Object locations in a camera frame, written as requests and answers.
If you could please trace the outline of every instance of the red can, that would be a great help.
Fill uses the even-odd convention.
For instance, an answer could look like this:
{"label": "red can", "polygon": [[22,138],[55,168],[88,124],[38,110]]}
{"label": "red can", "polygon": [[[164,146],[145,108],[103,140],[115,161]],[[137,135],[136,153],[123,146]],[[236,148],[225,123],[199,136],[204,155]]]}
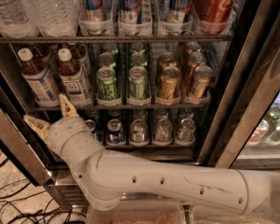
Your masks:
{"label": "red can", "polygon": [[[226,22],[231,14],[234,0],[205,0],[200,17],[207,22]],[[222,31],[204,31],[208,34],[219,34]]]}

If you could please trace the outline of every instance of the white robotic arm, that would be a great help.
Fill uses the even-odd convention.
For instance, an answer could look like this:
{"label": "white robotic arm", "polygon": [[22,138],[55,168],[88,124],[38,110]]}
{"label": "white robotic arm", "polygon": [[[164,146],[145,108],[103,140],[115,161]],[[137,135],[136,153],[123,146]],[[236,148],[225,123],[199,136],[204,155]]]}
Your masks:
{"label": "white robotic arm", "polygon": [[[38,134],[44,125],[48,128],[43,120],[24,119]],[[159,163],[105,150],[76,115],[45,130],[44,141],[65,160],[91,206],[99,210],[115,207],[123,193],[147,192],[280,223],[280,174]]]}

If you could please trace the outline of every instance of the refrigerator door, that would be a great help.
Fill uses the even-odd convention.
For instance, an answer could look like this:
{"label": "refrigerator door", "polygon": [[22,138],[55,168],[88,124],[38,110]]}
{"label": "refrigerator door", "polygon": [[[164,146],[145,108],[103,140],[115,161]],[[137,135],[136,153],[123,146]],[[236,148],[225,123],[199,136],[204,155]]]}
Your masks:
{"label": "refrigerator door", "polygon": [[280,12],[209,164],[280,169]]}

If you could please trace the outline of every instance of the bottle cap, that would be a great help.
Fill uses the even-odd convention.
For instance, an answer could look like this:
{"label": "bottle cap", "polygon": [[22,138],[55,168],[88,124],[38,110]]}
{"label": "bottle cap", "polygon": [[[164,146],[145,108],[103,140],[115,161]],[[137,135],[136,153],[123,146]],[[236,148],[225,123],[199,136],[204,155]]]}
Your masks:
{"label": "bottle cap", "polygon": [[23,62],[30,61],[34,57],[34,54],[29,49],[20,49],[18,55]]}
{"label": "bottle cap", "polygon": [[62,62],[68,62],[69,60],[72,59],[72,54],[69,49],[60,49],[58,51],[58,56],[59,56],[60,61],[62,61]]}

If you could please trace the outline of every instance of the floor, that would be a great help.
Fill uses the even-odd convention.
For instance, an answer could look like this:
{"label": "floor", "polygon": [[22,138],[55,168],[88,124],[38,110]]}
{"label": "floor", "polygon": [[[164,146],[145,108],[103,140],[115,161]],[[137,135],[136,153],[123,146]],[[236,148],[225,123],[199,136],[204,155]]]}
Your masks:
{"label": "floor", "polygon": [[[6,158],[7,157],[0,151],[0,163]],[[12,195],[20,189],[23,190],[18,194],[9,198],[4,198],[8,195]],[[29,181],[11,161],[8,161],[0,168],[0,197],[3,197],[0,199],[0,224],[62,224],[85,222],[85,218],[78,214],[71,214],[69,221],[68,213],[60,213],[60,210],[55,211],[44,218],[41,214],[59,208],[58,204],[52,200],[50,195],[42,187],[35,187],[34,185],[29,184]],[[20,212],[23,214],[35,214],[39,212],[39,216],[37,216],[36,219],[33,217],[27,218],[27,216],[25,216],[21,219],[15,219],[12,221],[14,217],[21,214]]]}

